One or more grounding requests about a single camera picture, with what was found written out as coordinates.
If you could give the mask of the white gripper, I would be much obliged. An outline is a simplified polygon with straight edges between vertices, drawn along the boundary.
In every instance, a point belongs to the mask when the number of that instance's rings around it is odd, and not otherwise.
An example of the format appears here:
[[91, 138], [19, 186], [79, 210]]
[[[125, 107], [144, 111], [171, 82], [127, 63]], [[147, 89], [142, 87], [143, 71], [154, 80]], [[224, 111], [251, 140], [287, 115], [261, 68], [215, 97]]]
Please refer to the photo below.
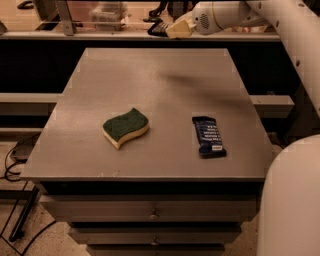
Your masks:
[[214, 15], [212, 2], [198, 2], [192, 10], [191, 18], [179, 18], [166, 28], [166, 34], [170, 39], [189, 38], [194, 28], [203, 35], [209, 35], [220, 31]]

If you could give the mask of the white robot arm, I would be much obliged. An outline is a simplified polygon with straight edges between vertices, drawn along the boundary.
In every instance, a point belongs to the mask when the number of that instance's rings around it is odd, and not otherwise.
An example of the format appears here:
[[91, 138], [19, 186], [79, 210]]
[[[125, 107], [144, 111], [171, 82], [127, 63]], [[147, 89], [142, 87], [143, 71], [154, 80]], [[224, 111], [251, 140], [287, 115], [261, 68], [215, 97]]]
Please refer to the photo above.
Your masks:
[[[269, 22], [320, 115], [320, 21], [303, 0], [200, 2], [169, 25], [170, 38]], [[320, 256], [320, 136], [282, 150], [264, 183], [257, 256]]]

